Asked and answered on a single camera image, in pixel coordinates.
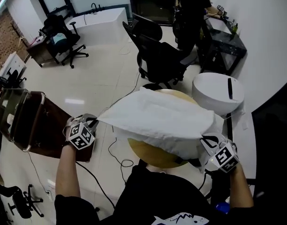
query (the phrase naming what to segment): round wooden stool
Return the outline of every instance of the round wooden stool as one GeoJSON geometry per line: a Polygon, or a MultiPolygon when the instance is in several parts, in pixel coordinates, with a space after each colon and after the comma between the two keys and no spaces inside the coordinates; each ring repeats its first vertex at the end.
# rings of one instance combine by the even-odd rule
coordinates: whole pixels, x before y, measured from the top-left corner
{"type": "MultiPolygon", "coordinates": [[[[177,98],[181,98],[188,102],[197,104],[191,97],[189,97],[188,95],[180,91],[170,90],[170,89],[161,89],[161,90],[158,90],[157,92],[171,94],[177,98]]],[[[132,150],[134,151],[134,153],[141,160],[143,160],[144,162],[152,166],[159,167],[159,168],[173,168],[173,167],[182,166],[187,163],[186,161],[183,161],[180,164],[176,163],[176,160],[179,158],[177,155],[168,153],[161,148],[154,147],[145,142],[136,141],[132,138],[129,138],[128,142],[132,150]]]]}

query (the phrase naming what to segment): black cable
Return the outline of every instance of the black cable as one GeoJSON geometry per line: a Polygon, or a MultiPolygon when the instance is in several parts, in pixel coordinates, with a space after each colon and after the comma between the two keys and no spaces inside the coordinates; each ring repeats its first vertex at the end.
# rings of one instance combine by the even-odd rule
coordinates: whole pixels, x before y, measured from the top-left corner
{"type": "Polygon", "coordinates": [[[199,191],[201,190],[201,188],[202,188],[202,187],[203,187],[203,185],[205,184],[205,181],[206,181],[206,175],[207,175],[207,173],[205,173],[204,181],[203,181],[203,184],[200,186],[199,191]]]}
{"type": "Polygon", "coordinates": [[[135,90],[135,88],[137,87],[137,83],[138,83],[139,76],[140,76],[140,73],[139,73],[139,75],[138,75],[138,77],[137,77],[136,85],[135,85],[135,87],[133,88],[133,90],[130,91],[127,95],[125,95],[125,96],[123,96],[122,98],[120,98],[119,100],[121,100],[121,99],[123,99],[124,97],[128,96],[129,94],[131,94],[131,93],[135,90]]]}
{"type": "Polygon", "coordinates": [[[123,180],[124,180],[124,182],[125,182],[125,184],[126,184],[126,180],[124,179],[124,174],[123,174],[123,169],[122,169],[122,168],[123,168],[123,167],[132,167],[132,166],[134,165],[134,162],[133,162],[132,160],[130,160],[130,159],[124,159],[124,160],[122,160],[122,162],[120,162],[120,161],[117,159],[117,157],[114,156],[114,155],[110,152],[110,147],[111,147],[114,143],[116,143],[116,142],[117,142],[117,138],[115,138],[115,141],[108,147],[108,151],[109,151],[110,155],[111,155],[112,157],[114,157],[114,158],[116,159],[116,161],[120,164],[121,176],[123,177],[123,180]],[[131,162],[132,164],[131,164],[131,165],[123,165],[123,163],[124,163],[125,161],[131,162]]]}
{"type": "MultiPolygon", "coordinates": [[[[219,12],[218,12],[219,13],[219,12]]],[[[214,14],[213,16],[210,16],[210,17],[215,17],[216,15],[218,15],[218,13],[214,14]]],[[[210,17],[206,18],[205,20],[209,19],[210,17]]],[[[205,21],[204,20],[204,21],[205,21]]]]}
{"type": "Polygon", "coordinates": [[[37,177],[38,177],[38,181],[39,181],[39,183],[41,184],[41,186],[42,186],[42,188],[44,189],[45,193],[50,194],[49,192],[47,192],[47,191],[45,190],[44,186],[42,185],[42,183],[41,183],[41,181],[40,181],[40,179],[39,179],[39,176],[38,176],[37,170],[36,170],[36,168],[35,168],[35,165],[34,165],[34,163],[33,163],[33,161],[32,161],[31,155],[30,155],[30,153],[28,153],[28,154],[29,154],[29,157],[30,157],[31,163],[32,163],[32,164],[33,164],[33,166],[34,166],[34,169],[35,169],[35,172],[36,172],[36,174],[37,174],[37,177]]]}
{"type": "Polygon", "coordinates": [[[79,164],[77,161],[76,161],[76,164],[81,166],[82,168],[84,168],[87,172],[90,173],[91,176],[94,177],[94,179],[96,180],[98,186],[100,187],[101,191],[103,192],[103,194],[106,196],[106,198],[109,200],[109,202],[111,203],[112,207],[115,209],[115,205],[114,203],[111,201],[111,199],[105,194],[104,190],[102,189],[100,183],[98,182],[97,178],[95,177],[95,175],[93,175],[93,173],[91,171],[89,171],[86,167],[84,167],[83,165],[79,164]]]}

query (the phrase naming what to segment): blue object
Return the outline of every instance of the blue object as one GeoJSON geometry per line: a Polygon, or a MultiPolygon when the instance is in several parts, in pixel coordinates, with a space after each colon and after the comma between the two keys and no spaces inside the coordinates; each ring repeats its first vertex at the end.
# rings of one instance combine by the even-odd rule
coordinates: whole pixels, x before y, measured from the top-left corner
{"type": "Polygon", "coordinates": [[[221,211],[225,214],[227,214],[230,210],[230,205],[227,202],[220,202],[216,205],[216,210],[221,211]]]}

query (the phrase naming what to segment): power outlet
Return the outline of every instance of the power outlet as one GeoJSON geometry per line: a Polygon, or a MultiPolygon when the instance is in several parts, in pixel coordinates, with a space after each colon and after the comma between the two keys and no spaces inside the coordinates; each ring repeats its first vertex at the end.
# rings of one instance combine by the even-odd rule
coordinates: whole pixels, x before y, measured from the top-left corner
{"type": "Polygon", "coordinates": [[[44,188],[48,192],[48,194],[46,194],[46,195],[49,197],[49,200],[52,203],[55,202],[55,198],[56,198],[56,190],[55,190],[56,184],[55,184],[55,182],[48,179],[48,184],[44,188]]]}

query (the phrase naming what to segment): white cylindrical bin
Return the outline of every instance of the white cylindrical bin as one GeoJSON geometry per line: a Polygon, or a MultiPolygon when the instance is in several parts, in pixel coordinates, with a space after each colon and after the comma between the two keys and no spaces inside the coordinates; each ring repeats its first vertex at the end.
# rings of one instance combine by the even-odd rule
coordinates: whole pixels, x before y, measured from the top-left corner
{"type": "Polygon", "coordinates": [[[233,77],[201,73],[192,82],[192,97],[201,107],[222,116],[231,113],[243,102],[244,91],[233,77]]]}

